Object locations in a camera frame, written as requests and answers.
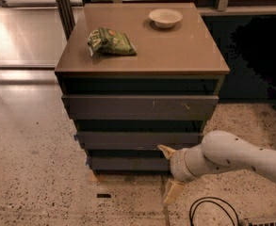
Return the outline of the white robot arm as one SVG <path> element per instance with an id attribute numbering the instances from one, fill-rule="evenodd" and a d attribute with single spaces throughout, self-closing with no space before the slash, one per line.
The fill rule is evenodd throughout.
<path id="1" fill-rule="evenodd" d="M 276 151 L 255 146 L 225 131 L 211 131 L 200 144 L 175 150 L 159 144 L 170 161 L 172 179 L 167 181 L 163 203 L 169 205 L 181 195 L 185 184 L 206 174 L 250 170 L 276 184 Z"/>

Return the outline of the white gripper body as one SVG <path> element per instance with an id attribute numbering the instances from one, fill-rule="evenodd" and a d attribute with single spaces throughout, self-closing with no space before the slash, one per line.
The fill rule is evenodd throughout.
<path id="1" fill-rule="evenodd" d="M 187 166 L 186 154 L 188 149 L 177 150 L 170 159 L 170 172 L 173 178 L 179 182 L 192 182 L 196 177 L 190 172 Z"/>

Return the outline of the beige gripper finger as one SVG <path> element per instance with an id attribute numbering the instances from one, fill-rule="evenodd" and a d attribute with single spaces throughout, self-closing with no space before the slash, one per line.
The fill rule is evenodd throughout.
<path id="1" fill-rule="evenodd" d="M 171 160 L 173 155 L 175 154 L 175 150 L 171 147 L 168 147 L 163 144 L 159 144 L 157 148 L 164 154 L 164 156 L 168 159 Z"/>
<path id="2" fill-rule="evenodd" d="M 176 201 L 176 199 L 182 194 L 186 184 L 176 180 L 169 179 L 166 182 L 166 188 L 163 195 L 163 203 L 170 205 Z"/>

